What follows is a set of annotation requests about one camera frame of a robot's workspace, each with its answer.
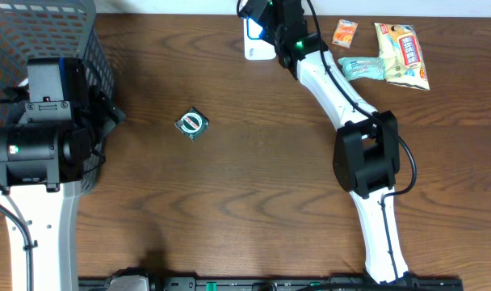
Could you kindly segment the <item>yellow snack chip bag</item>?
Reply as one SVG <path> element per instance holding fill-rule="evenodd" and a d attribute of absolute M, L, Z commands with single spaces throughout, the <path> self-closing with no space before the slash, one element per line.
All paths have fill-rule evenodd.
<path fill-rule="evenodd" d="M 389 23 L 374 23 L 374 26 L 385 80 L 393 85 L 428 91 L 426 66 L 414 27 Z"/>

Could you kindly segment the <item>orange tissue packet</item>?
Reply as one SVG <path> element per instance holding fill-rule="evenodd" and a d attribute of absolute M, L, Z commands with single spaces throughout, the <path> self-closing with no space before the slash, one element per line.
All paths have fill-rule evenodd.
<path fill-rule="evenodd" d="M 358 24 L 349 20 L 340 19 L 334 31 L 332 43 L 349 49 L 355 36 Z"/>

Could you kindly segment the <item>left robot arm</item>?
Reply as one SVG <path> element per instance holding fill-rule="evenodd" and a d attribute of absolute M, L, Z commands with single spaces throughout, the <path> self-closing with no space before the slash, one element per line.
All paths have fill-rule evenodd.
<path fill-rule="evenodd" d="M 35 58 L 27 79 L 4 90 L 22 103 L 0 128 L 0 213 L 6 220 L 14 290 L 76 290 L 77 215 L 84 179 L 105 163 L 101 144 L 124 120 L 95 65 Z"/>

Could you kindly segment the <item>light green pouch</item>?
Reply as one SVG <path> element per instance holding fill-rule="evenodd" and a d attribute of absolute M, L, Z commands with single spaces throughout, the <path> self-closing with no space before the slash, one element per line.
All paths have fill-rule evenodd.
<path fill-rule="evenodd" d="M 338 59 L 338 64 L 348 81 L 359 78 L 385 79 L 384 61 L 379 57 L 343 57 Z"/>

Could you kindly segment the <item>dark green balm box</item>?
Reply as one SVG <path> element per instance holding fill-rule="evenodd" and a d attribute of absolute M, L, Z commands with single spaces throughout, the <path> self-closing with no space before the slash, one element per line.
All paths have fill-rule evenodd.
<path fill-rule="evenodd" d="M 191 107 L 174 125 L 183 135 L 195 141 L 208 129 L 209 119 L 199 110 Z"/>

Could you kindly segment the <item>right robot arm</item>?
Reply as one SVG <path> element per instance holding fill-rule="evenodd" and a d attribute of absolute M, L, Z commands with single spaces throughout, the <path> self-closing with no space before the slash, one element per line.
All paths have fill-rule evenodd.
<path fill-rule="evenodd" d="M 336 130 L 333 169 L 352 197 L 366 250 L 365 270 L 379 285 L 408 273 L 393 210 L 400 170 L 397 119 L 365 101 L 336 66 L 319 31 L 310 33 L 300 1 L 242 0 L 237 16 L 261 27 L 280 65 L 306 87 Z"/>

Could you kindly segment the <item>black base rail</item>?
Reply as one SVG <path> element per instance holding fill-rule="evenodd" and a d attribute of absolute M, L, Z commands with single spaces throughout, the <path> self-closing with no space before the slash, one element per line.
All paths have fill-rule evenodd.
<path fill-rule="evenodd" d="M 336 275 L 328 279 L 196 279 L 193 277 L 113 276 L 80 280 L 80 290 L 108 291 L 301 291 L 301 290 L 432 290 L 463 291 L 460 279 L 407 276 L 395 283 L 377 284 L 362 276 Z"/>

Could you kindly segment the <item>grey plastic shopping basket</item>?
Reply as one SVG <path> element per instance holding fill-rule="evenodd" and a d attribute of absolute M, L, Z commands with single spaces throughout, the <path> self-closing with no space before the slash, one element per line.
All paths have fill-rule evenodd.
<path fill-rule="evenodd" d="M 27 62 L 35 58 L 91 61 L 113 102 L 115 81 L 94 28 L 95 17 L 92 1 L 0 1 L 0 128 L 23 116 L 24 105 L 7 103 L 4 90 L 27 79 Z M 84 179 L 83 194 L 94 187 L 99 169 Z"/>

